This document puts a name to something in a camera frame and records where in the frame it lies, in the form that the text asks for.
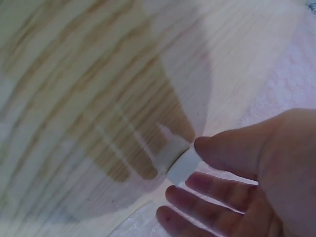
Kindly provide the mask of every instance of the wooden surface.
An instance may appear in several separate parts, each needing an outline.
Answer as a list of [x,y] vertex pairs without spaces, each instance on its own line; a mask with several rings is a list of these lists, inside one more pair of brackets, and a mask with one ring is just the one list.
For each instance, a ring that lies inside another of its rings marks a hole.
[[107,236],[162,198],[170,134],[232,128],[303,3],[0,1],[1,236]]

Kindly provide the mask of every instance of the hand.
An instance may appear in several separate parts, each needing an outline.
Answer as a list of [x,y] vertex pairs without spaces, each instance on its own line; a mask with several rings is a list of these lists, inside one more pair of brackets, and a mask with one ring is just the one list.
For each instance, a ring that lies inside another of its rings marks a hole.
[[[225,237],[316,236],[316,111],[295,109],[262,123],[198,138],[210,166],[258,181],[249,185],[202,173],[186,185],[232,208],[171,186],[167,200]],[[173,237],[213,237],[169,207],[157,218]]]

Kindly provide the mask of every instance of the small white object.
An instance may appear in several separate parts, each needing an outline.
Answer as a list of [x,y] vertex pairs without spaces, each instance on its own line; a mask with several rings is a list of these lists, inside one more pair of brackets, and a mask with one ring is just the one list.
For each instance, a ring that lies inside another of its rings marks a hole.
[[175,186],[178,187],[196,171],[200,161],[201,158],[196,153],[195,149],[188,149],[175,161],[175,163],[168,170],[168,180],[170,180]]
[[190,144],[182,137],[175,135],[153,160],[159,173],[166,174],[174,162],[188,149]]

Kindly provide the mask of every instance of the palm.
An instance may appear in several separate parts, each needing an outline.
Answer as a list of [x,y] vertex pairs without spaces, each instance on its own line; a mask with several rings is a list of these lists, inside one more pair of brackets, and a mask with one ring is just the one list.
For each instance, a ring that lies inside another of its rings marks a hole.
[[[222,207],[171,186],[166,191],[168,201],[184,213],[225,237],[290,237],[260,187],[195,173],[187,186],[214,198]],[[169,207],[161,207],[158,220],[173,237],[214,237],[184,219]]]

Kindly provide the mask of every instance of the finger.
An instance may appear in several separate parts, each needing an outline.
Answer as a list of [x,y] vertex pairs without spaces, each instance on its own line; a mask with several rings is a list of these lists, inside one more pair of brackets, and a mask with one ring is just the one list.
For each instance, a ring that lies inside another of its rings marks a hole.
[[191,175],[186,181],[186,185],[200,194],[244,213],[251,205],[257,192],[256,185],[221,179],[199,172]]
[[243,236],[258,236],[266,237],[273,236],[268,235],[274,221],[275,212],[271,208],[270,204],[265,197],[264,192],[258,188],[256,197],[251,204],[251,207],[245,213],[240,224],[240,228],[236,231],[236,237]]
[[173,237],[215,237],[212,233],[196,227],[167,206],[158,208],[157,219]]
[[283,120],[283,115],[249,127],[230,130],[214,137],[200,137],[195,149],[210,166],[257,180],[260,157]]
[[231,235],[243,217],[240,213],[209,203],[175,186],[167,189],[166,198],[182,212],[223,235]]

